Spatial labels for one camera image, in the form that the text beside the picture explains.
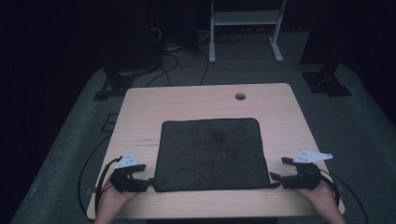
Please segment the hand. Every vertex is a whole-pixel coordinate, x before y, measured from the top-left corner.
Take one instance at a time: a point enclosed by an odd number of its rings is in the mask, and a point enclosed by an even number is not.
[[[109,179],[102,190],[94,224],[111,223],[119,215],[123,206],[138,194],[137,192],[119,192],[111,185]]]
[[[326,182],[321,180],[315,189],[297,189],[296,191],[312,203],[318,214],[328,224],[346,224],[346,221],[338,210],[332,188]]]

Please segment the white metal frame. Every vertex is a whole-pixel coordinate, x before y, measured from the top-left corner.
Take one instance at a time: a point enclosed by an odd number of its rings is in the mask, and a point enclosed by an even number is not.
[[[280,10],[271,11],[226,11],[215,12],[214,0],[211,2],[210,13],[210,42],[209,42],[209,61],[214,63],[216,61],[215,52],[215,26],[217,25],[263,25],[274,24],[274,36],[269,37],[269,41],[276,61],[283,62],[282,54],[277,46],[277,38],[279,35],[280,25],[283,20],[287,0],[282,0]]]

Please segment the round hole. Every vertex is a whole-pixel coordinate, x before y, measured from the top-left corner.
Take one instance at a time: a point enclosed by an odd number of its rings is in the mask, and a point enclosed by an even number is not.
[[[235,95],[235,98],[236,98],[237,100],[245,100],[247,97],[246,97],[246,95],[245,95],[244,93],[238,92],[238,93]]]

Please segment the dark mat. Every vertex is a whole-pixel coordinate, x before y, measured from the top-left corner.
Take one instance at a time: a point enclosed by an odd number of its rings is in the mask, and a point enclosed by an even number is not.
[[[163,123],[153,184],[157,192],[264,189],[269,185],[257,120]]]

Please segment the dark background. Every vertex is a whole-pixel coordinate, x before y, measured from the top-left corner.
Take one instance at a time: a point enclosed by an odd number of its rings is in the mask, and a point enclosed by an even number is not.
[[[156,20],[163,22],[160,25],[165,33],[177,35],[172,31],[179,31],[180,24],[166,17],[169,8],[177,8],[174,12],[183,18],[187,11],[183,8],[195,10],[197,17],[190,16],[192,24],[181,26],[186,32],[188,27],[208,25],[208,1],[184,1],[189,3],[174,7],[181,2],[161,1],[156,5],[161,8],[151,11],[154,20],[148,21],[146,1],[139,0],[117,4],[1,1],[2,221],[13,217],[79,93],[102,67],[104,58],[120,56],[132,65],[153,65],[152,46],[137,51],[135,44],[139,38],[151,39],[147,27]],[[276,7],[270,2],[244,1],[235,8]],[[219,1],[220,6],[227,4]],[[143,9],[130,14],[129,7]],[[302,63],[323,63],[336,57],[360,76],[367,91],[396,123],[395,12],[390,0],[322,0],[321,4],[289,0],[282,28],[294,32],[312,27]],[[191,41],[190,37],[186,35],[184,41]]]

